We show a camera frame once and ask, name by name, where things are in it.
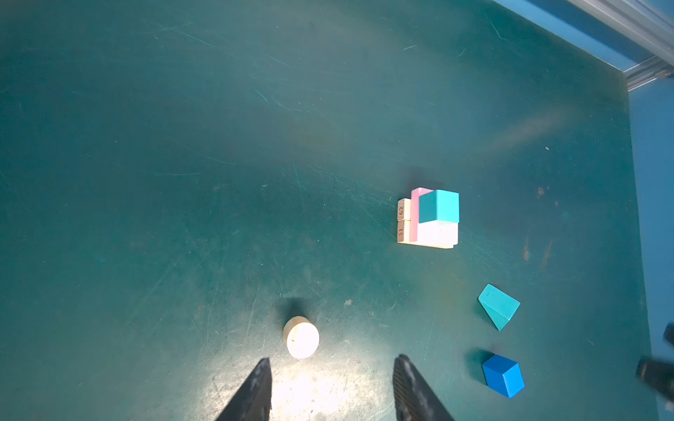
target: turquoise triangular prism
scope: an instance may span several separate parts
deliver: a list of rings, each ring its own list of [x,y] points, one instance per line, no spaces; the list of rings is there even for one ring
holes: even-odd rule
[[[503,315],[500,315],[499,313],[497,313],[496,310],[494,310],[490,306],[485,306],[484,304],[482,304],[482,307],[484,307],[485,311],[487,311],[487,314],[489,315],[491,321],[494,322],[496,329],[502,330],[510,321],[510,319],[504,317]]]

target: blue block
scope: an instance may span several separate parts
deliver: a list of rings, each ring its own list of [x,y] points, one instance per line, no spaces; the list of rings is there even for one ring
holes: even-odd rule
[[[446,221],[459,223],[459,193],[434,190],[419,196],[419,223]]]
[[[519,301],[491,284],[485,286],[477,299],[498,330],[508,324],[520,306]]]
[[[524,379],[520,365],[500,355],[494,355],[482,364],[487,386],[498,393],[513,397],[524,388]]]

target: blue wall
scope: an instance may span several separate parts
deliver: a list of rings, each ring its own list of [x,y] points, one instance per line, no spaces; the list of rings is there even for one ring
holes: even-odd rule
[[[654,356],[674,360],[663,341],[674,321],[674,79],[630,92],[630,123],[636,173],[648,323]],[[662,421],[674,420],[658,401]]]

